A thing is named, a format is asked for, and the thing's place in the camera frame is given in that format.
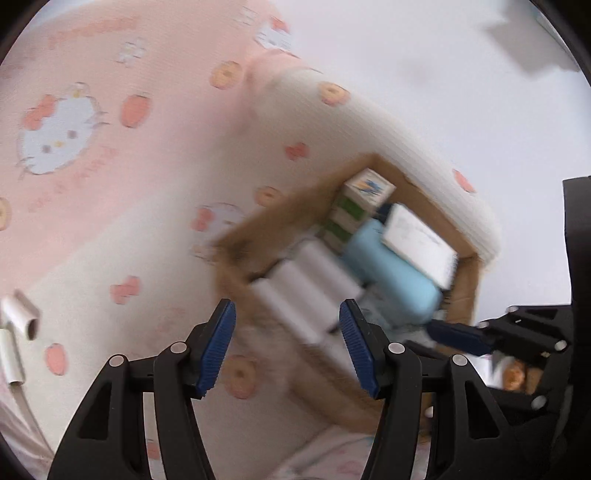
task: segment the white wall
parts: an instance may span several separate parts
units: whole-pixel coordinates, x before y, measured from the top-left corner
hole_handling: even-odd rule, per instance
[[[88,1],[52,0],[34,22]],[[529,2],[276,4],[296,54],[402,119],[494,206],[504,253],[477,318],[569,302],[561,181],[591,174],[591,89]]]

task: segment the open cardboard box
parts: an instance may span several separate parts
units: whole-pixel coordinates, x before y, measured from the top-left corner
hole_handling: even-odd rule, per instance
[[[238,338],[255,350],[276,380],[328,421],[354,432],[374,433],[381,402],[371,399],[356,379],[333,365],[320,349],[299,344],[274,320],[249,286],[253,278],[282,258],[282,253],[298,237],[324,222],[342,185],[365,168],[396,185],[389,201],[405,204],[458,253],[446,321],[469,324],[478,289],[480,258],[437,205],[378,154],[361,155],[344,163],[316,184],[292,193],[238,225],[217,243],[215,266],[219,294],[236,303]]]

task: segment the cat face print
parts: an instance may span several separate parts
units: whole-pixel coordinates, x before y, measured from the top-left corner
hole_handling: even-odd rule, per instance
[[[74,84],[62,98],[45,95],[22,122],[19,143],[25,170],[43,175],[71,164],[103,124],[102,114],[84,83]]]

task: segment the blue container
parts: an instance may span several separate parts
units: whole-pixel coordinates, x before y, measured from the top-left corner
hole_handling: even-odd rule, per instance
[[[371,285],[366,300],[392,327],[427,323],[441,303],[441,290],[382,243],[383,231],[378,220],[368,220],[347,243],[342,260]]]

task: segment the paper towel roll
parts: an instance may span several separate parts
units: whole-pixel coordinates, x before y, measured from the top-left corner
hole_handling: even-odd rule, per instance
[[[329,332],[339,323],[339,303],[332,300],[294,261],[286,260],[269,275],[272,285],[313,328]]]
[[[22,384],[25,381],[14,337],[6,328],[0,329],[0,364],[9,384]]]
[[[322,334],[310,326],[306,318],[271,285],[268,278],[255,280],[251,283],[251,287],[277,320],[283,323],[301,343],[318,345],[322,341]]]
[[[357,300],[363,294],[363,289],[339,264],[334,253],[319,240],[305,242],[297,251],[294,261],[339,305],[346,299]]]
[[[37,329],[37,315],[29,311],[18,298],[4,297],[1,303],[4,324],[12,323],[26,339],[31,340]]]

